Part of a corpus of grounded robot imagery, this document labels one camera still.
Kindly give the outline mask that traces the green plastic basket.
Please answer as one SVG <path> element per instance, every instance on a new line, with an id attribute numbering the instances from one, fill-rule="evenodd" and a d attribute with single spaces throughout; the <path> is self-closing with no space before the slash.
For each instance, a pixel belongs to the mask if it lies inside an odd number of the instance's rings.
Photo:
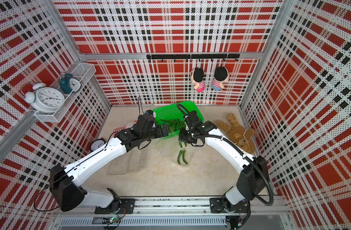
<path id="1" fill-rule="evenodd" d="M 183 105 L 189 112 L 196 111 L 198 118 L 200 118 L 204 122 L 204 118 L 195 103 L 191 101 L 184 101 L 184 102 L 180 102 L 180 104 Z M 156 108 L 153 110 L 153 112 L 156 114 L 155 120 L 158 125 L 162 125 L 166 123 L 169 127 L 172 128 L 169 131 L 169 135 L 167 137 L 163 137 L 163 139 L 172 138 L 174 136 L 179 135 L 180 126 L 177 125 L 176 129 L 174 129 L 175 124 L 170 125 L 171 120 L 177 120 L 177 119 L 183 121 L 183 124 L 185 123 L 183 119 L 184 115 L 176 107 L 176 104 L 171 104 L 160 108 Z"/>

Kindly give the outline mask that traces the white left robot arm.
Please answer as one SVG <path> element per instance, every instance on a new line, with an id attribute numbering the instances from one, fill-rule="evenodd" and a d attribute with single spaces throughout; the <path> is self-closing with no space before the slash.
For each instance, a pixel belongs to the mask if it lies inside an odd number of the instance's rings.
<path id="1" fill-rule="evenodd" d="M 97 150 L 67 166 L 57 165 L 50 170 L 49 190 L 54 196 L 59 209 L 67 212 L 76 207 L 97 207 L 104 212 L 115 212 L 122 206 L 117 193 L 108 188 L 106 191 L 94 191 L 84 186 L 84 182 L 95 172 L 112 160 L 139 149 L 142 143 L 167 137 L 170 128 L 167 124 L 157 124 L 150 114 L 140 115 L 137 122 L 125 128 Z"/>

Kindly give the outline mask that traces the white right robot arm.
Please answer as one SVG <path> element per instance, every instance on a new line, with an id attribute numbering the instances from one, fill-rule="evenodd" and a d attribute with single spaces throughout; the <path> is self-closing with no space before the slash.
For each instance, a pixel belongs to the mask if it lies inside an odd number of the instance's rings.
<path id="1" fill-rule="evenodd" d="M 179 140 L 194 147 L 207 144 L 218 151 L 239 174 L 235 186 L 222 195 L 222 206 L 234 212 L 241 203 L 255 198 L 266 206 L 274 203 L 274 193 L 268 177 L 267 163 L 262 156 L 254 157 L 225 137 L 215 124 L 202 122 L 196 111 L 181 111 L 186 126 L 180 129 Z"/>

